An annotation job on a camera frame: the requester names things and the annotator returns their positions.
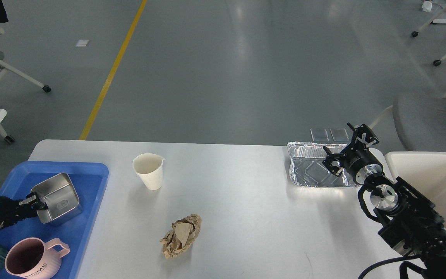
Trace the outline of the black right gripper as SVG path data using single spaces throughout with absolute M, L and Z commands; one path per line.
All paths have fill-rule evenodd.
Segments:
M 322 148 L 327 155 L 322 164 L 336 177 L 345 169 L 356 184 L 364 185 L 369 176 L 383 173 L 382 163 L 368 150 L 379 143 L 379 138 L 365 124 L 354 127 L 348 122 L 347 126 L 353 132 L 350 144 L 340 153 L 332 153 L 324 145 Z

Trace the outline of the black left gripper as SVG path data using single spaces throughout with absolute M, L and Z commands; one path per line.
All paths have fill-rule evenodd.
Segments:
M 17 208 L 20 206 L 20 217 Z M 0 229 L 13 226 L 20 219 L 37 217 L 38 212 L 48 210 L 46 203 L 39 204 L 38 195 L 28 195 L 24 200 L 0 196 Z

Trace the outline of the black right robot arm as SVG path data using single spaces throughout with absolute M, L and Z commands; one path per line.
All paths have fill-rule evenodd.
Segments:
M 394 181 L 385 173 L 382 163 L 370 152 L 379 138 L 367 125 L 353 126 L 351 142 L 340 152 L 326 153 L 322 164 L 335 176 L 349 173 L 360 185 L 357 198 L 364 214 L 382 225 L 379 236 L 400 254 L 374 263 L 359 275 L 399 262 L 399 276 L 408 278 L 408 271 L 424 279 L 446 279 L 446 228 L 444 218 L 435 211 L 435 204 L 404 179 Z

